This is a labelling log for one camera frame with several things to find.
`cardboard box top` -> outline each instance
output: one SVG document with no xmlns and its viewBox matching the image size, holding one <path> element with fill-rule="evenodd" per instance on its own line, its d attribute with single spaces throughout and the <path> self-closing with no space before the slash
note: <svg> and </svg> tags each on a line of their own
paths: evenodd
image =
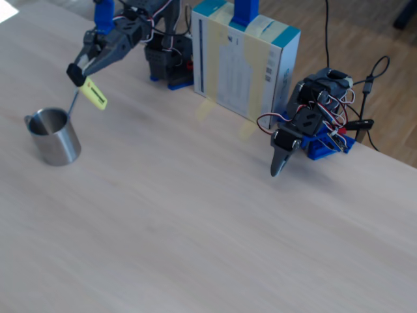
<svg viewBox="0 0 417 313">
<path fill-rule="evenodd" d="M 258 15 L 247 27 L 232 22 L 234 4 L 225 0 L 204 0 L 193 11 L 280 48 L 284 48 L 300 33 L 300 30 L 295 27 L 263 15 Z"/>
</svg>

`mug handle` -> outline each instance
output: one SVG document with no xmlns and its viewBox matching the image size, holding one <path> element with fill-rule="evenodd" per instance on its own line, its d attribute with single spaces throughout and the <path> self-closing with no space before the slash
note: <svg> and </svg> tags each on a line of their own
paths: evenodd
<svg viewBox="0 0 417 313">
<path fill-rule="evenodd" d="M 29 127 L 29 123 L 31 122 L 31 119 L 32 119 L 32 115 L 26 115 L 25 116 L 26 127 Z"/>
</svg>

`metal rod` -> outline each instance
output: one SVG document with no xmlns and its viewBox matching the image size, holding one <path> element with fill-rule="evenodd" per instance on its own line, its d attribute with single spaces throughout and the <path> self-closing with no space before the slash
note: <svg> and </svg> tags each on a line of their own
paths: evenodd
<svg viewBox="0 0 417 313">
<path fill-rule="evenodd" d="M 75 104 L 76 104 L 78 94 L 79 94 L 79 88 L 76 88 L 76 90 L 75 90 L 75 95 L 74 95 L 74 99 L 72 100 L 72 103 L 71 103 L 70 109 L 68 110 L 68 116 L 69 116 L 69 117 L 71 117 L 71 113 L 72 113 L 72 110 L 74 109 L 74 106 L 75 106 Z"/>
</svg>

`stainless steel mug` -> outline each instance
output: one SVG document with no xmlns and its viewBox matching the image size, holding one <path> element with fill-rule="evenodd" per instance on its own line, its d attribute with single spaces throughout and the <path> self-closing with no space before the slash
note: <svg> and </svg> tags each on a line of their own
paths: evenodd
<svg viewBox="0 0 417 313">
<path fill-rule="evenodd" d="M 60 108 L 44 108 L 25 117 L 28 131 L 44 160 L 53 166 L 75 161 L 81 145 L 69 114 Z"/>
</svg>

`yellow label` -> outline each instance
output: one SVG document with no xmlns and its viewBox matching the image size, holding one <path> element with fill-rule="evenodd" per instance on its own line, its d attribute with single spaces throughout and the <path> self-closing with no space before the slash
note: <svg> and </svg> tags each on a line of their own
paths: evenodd
<svg viewBox="0 0 417 313">
<path fill-rule="evenodd" d="M 79 90 L 93 103 L 98 109 L 104 110 L 107 106 L 107 98 L 103 93 L 97 88 L 96 84 L 87 77 L 85 79 L 84 85 L 82 85 Z"/>
</svg>

